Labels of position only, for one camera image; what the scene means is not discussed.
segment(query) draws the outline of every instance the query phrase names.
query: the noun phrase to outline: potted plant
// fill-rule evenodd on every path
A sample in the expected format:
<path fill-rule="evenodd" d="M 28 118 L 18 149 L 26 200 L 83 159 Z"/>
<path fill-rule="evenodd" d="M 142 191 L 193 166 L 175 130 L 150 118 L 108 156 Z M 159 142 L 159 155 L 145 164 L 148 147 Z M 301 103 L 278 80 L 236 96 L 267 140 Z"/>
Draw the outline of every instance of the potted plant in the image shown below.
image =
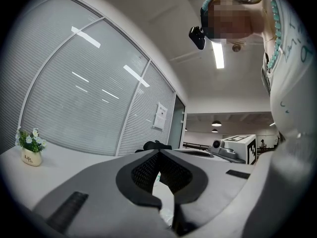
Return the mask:
<path fill-rule="evenodd" d="M 42 163 L 42 151 L 45 149 L 46 140 L 41 139 L 38 129 L 33 129 L 29 134 L 18 128 L 15 135 L 15 145 L 21 147 L 22 161 L 28 165 L 37 167 Z"/>

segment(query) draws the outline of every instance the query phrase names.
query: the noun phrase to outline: doorway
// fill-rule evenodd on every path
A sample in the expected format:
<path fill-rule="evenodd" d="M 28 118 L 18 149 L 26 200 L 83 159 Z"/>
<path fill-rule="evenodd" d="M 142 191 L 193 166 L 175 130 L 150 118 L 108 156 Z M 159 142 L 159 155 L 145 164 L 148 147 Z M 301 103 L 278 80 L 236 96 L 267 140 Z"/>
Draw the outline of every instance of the doorway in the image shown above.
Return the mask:
<path fill-rule="evenodd" d="M 185 106 L 181 100 L 176 96 L 175 106 L 173 112 L 172 125 L 170 127 L 168 145 L 172 149 L 178 149 L 182 137 L 183 124 L 184 124 Z"/>

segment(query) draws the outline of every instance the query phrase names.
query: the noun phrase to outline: white flower pot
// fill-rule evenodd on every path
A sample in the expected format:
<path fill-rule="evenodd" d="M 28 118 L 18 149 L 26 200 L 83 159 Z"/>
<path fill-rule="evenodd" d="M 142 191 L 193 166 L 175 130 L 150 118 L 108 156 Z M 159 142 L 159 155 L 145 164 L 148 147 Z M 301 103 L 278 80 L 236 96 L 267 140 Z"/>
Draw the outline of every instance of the white flower pot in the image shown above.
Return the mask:
<path fill-rule="evenodd" d="M 35 153 L 25 148 L 22 148 L 21 150 L 21 158 L 23 162 L 34 167 L 37 167 L 42 163 L 41 152 Z"/>

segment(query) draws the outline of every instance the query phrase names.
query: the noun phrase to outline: window blinds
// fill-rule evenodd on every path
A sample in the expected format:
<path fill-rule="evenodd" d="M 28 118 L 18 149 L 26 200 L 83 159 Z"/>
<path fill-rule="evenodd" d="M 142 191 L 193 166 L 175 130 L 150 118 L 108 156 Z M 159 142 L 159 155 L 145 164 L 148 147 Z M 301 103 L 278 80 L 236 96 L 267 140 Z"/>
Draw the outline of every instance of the window blinds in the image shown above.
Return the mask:
<path fill-rule="evenodd" d="M 0 68 L 0 153 L 14 146 L 25 94 L 48 56 L 98 16 L 71 0 L 48 0 L 20 19 L 8 36 Z"/>
<path fill-rule="evenodd" d="M 91 25 L 44 68 L 27 102 L 22 128 L 38 127 L 41 137 L 63 147 L 114 155 L 147 62 L 105 21 Z"/>
<path fill-rule="evenodd" d="M 158 140 L 161 143 L 167 143 L 175 92 L 152 63 L 143 79 L 149 86 L 141 84 L 138 89 L 119 146 L 119 156 L 143 149 L 147 141 Z M 163 130 L 153 128 L 159 102 L 167 108 Z"/>

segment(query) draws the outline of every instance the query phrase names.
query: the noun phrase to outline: person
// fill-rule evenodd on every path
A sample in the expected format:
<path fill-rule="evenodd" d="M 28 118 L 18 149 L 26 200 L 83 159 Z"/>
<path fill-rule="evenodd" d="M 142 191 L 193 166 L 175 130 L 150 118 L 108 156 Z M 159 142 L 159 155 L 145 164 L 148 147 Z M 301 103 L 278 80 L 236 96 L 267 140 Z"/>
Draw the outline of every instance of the person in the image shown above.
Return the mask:
<path fill-rule="evenodd" d="M 265 148 L 264 140 L 262 139 L 261 142 L 262 142 L 262 144 L 261 144 L 260 148 L 261 148 L 261 149 L 264 149 L 264 148 Z"/>
<path fill-rule="evenodd" d="M 205 35 L 232 43 L 233 50 L 249 36 L 262 37 L 261 76 L 278 130 L 285 138 L 315 135 L 316 51 L 287 0 L 205 0 L 201 14 Z"/>

